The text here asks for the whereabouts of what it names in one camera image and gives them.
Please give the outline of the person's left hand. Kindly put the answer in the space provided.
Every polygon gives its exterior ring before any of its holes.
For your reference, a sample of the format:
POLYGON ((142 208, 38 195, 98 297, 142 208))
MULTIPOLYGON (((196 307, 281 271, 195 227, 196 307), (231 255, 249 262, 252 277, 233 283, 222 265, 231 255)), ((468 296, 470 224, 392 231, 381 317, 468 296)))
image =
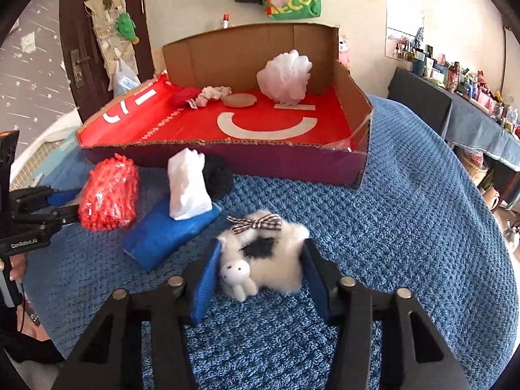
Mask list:
POLYGON ((4 262, 5 267, 8 265, 11 266, 9 274, 10 280, 23 283, 27 267, 27 255, 25 253, 19 253, 11 256, 8 260, 5 257, 2 257, 2 261, 4 262))

